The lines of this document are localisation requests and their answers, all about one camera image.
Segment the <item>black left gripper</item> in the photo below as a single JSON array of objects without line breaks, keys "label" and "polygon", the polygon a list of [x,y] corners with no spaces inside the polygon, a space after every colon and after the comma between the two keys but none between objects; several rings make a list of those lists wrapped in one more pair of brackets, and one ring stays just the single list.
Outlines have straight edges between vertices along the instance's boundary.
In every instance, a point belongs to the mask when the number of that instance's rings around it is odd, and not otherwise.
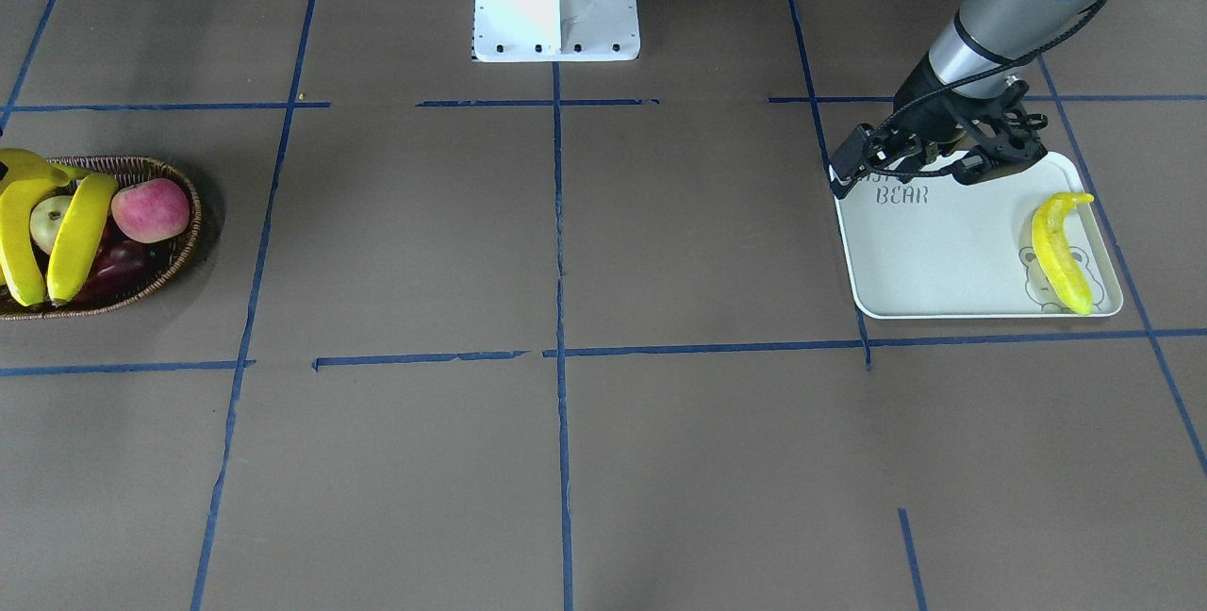
[{"label": "black left gripper", "polygon": [[1044,114],[1030,114],[1024,98],[1030,85],[1008,77],[999,95],[969,98],[940,91],[928,64],[919,64],[894,98],[890,121],[890,171],[900,180],[928,175],[926,167],[961,147],[952,164],[935,170],[973,186],[1030,170],[1048,155],[1039,138]]}]

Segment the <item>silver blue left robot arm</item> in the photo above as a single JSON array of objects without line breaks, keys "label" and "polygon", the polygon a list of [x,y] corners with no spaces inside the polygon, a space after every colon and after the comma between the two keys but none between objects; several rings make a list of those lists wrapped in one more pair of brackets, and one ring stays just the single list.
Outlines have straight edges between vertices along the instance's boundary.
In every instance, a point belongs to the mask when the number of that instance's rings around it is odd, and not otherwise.
[{"label": "silver blue left robot arm", "polygon": [[1107,0],[963,0],[900,85],[877,133],[877,169],[902,181],[966,155],[940,175],[974,185],[1030,169],[1046,155],[1043,114],[1030,114],[1022,66],[1065,42]]}]

